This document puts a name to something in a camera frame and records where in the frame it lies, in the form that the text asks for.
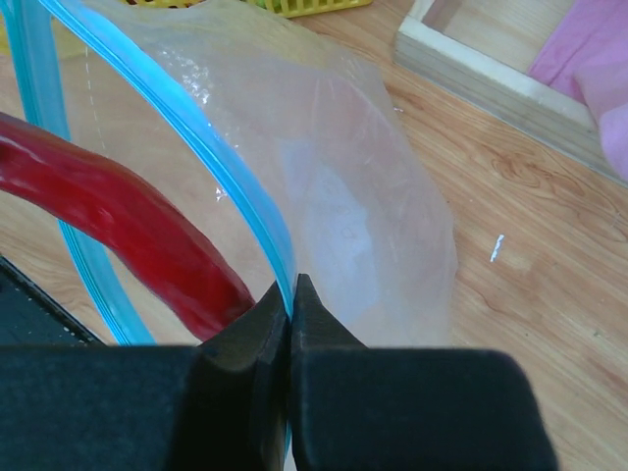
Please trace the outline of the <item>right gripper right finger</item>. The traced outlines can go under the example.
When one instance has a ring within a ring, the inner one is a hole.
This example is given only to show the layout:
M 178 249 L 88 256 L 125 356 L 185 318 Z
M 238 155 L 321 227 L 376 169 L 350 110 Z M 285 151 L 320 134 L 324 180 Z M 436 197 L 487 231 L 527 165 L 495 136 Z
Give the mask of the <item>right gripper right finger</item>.
M 297 280 L 289 419 L 300 470 L 555 470 L 531 384 L 509 355 L 374 348 Z

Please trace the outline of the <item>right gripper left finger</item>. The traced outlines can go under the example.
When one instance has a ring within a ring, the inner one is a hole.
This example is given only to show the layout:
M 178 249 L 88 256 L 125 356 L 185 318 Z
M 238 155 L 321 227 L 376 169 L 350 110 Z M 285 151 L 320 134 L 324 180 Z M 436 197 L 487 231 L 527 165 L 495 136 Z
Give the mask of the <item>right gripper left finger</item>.
M 261 300 L 198 345 L 1 345 L 5 470 L 279 470 L 288 320 Z

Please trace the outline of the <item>clear zip top bag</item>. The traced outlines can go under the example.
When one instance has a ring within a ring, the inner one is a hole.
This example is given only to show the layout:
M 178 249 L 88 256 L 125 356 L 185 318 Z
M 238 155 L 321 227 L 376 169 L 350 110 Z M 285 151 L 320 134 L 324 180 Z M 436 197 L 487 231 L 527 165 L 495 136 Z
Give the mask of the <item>clear zip top bag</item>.
M 240 1 L 5 1 L 3 102 L 146 180 L 219 250 L 254 300 L 290 306 L 308 275 L 370 346 L 449 341 L 450 210 L 379 70 Z M 123 344 L 197 339 L 103 243 L 55 217 Z

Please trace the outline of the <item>red chili pepper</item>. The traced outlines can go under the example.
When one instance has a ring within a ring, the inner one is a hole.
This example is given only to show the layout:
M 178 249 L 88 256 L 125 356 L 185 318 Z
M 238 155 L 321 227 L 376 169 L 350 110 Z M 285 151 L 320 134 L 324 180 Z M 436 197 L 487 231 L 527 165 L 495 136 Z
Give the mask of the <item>red chili pepper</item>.
M 254 304 L 213 243 L 127 167 L 1 116 L 1 188 L 107 246 L 199 340 Z

